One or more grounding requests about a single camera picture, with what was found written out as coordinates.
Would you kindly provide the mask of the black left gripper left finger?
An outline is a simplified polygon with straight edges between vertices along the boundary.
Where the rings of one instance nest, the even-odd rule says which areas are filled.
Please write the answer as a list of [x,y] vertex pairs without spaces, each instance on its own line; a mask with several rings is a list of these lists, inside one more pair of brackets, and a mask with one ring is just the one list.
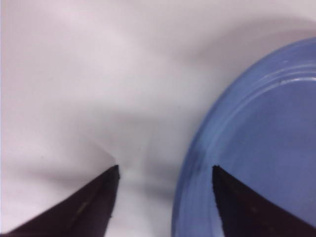
[[119,166],[114,165],[62,202],[4,233],[5,237],[103,237],[116,203]]

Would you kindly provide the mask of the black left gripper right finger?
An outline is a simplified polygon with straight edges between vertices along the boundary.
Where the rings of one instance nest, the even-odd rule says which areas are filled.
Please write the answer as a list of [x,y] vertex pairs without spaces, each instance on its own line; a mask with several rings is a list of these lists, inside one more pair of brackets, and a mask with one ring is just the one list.
[[216,206],[226,237],[314,237],[316,229],[270,202],[218,165],[212,168]]

